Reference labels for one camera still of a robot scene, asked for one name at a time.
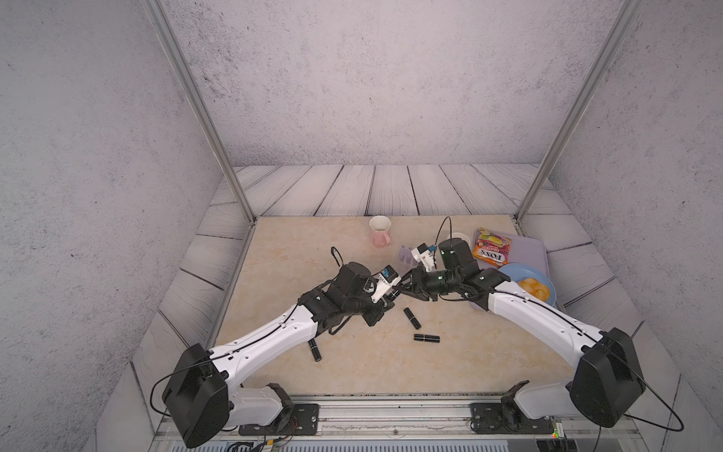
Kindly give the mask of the black lipstick tube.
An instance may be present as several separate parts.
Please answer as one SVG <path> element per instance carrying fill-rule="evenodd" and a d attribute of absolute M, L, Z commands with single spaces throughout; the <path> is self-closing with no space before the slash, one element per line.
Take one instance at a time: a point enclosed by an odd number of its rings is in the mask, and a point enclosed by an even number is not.
<path fill-rule="evenodd" d="M 400 291 L 398 289 L 393 289 L 385 297 L 386 297 L 387 301 L 393 302 L 399 297 L 399 295 L 400 295 Z"/>
<path fill-rule="evenodd" d="M 322 355 L 321 355 L 321 352 L 320 352 L 320 350 L 319 350 L 319 348 L 318 348 L 318 345 L 316 344 L 316 340 L 311 339 L 311 340 L 308 342 L 308 344 L 309 344 L 309 346 L 310 346 L 310 349 L 311 349 L 311 352 L 312 352 L 312 354 L 313 354 L 314 360 L 316 361 L 316 363 L 320 362 L 320 361 L 322 360 Z"/>
<path fill-rule="evenodd" d="M 422 328 L 421 323 L 416 318 L 416 316 L 414 316 L 414 313 L 412 312 L 412 310 L 410 310 L 410 308 L 405 308 L 404 313 L 405 313 L 406 317 L 408 318 L 408 320 L 410 320 L 410 323 L 412 323 L 412 326 L 414 327 L 414 329 L 420 330 Z"/>

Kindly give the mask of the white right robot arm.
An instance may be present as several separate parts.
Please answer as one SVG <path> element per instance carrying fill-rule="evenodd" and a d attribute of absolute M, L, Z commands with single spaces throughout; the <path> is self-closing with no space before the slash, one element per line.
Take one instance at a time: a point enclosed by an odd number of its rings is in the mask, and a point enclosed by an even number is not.
<path fill-rule="evenodd" d="M 517 383 L 501 398 L 500 416 L 511 431 L 523 421 L 580 414 L 601 428 L 614 427 L 644 394 L 646 385 L 632 338 L 602 331 L 542 301 L 506 273 L 482 269 L 469 244 L 450 238 L 410 250 L 416 265 L 399 291 L 421 301 L 469 301 L 502 316 L 546 344 L 574 368 L 561 382 Z"/>

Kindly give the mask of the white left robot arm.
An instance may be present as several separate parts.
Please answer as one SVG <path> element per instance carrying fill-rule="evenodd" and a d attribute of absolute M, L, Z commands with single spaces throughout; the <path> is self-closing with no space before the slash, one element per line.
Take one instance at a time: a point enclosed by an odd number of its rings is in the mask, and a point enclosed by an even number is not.
<path fill-rule="evenodd" d="M 352 316 L 375 326 L 393 307 L 391 294 L 400 281 L 390 266 L 372 273 L 350 262 L 259 329 L 210 350 L 199 344 L 187 348 L 162 378 L 166 387 L 161 394 L 185 446 L 202 446 L 232 427 L 283 431 L 291 419 L 291 399 L 276 383 L 248 388 L 246 379 L 291 348 L 322 333 L 336 333 Z"/>

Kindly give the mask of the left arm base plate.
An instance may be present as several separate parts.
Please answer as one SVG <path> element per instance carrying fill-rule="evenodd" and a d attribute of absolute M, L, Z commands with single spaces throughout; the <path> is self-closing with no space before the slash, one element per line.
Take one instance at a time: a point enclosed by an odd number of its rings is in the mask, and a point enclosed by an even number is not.
<path fill-rule="evenodd" d="M 296 404 L 292 409 L 283 409 L 268 426 L 244 425 L 238 428 L 241 436 L 314 436 L 318 430 L 318 404 Z"/>

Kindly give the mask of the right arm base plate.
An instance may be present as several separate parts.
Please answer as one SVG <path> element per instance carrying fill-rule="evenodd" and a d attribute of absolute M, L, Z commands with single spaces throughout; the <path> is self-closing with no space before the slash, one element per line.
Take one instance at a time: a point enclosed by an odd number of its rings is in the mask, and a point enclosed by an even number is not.
<path fill-rule="evenodd" d="M 552 435 L 551 420 L 526 417 L 514 404 L 473 403 L 470 428 L 475 434 Z"/>

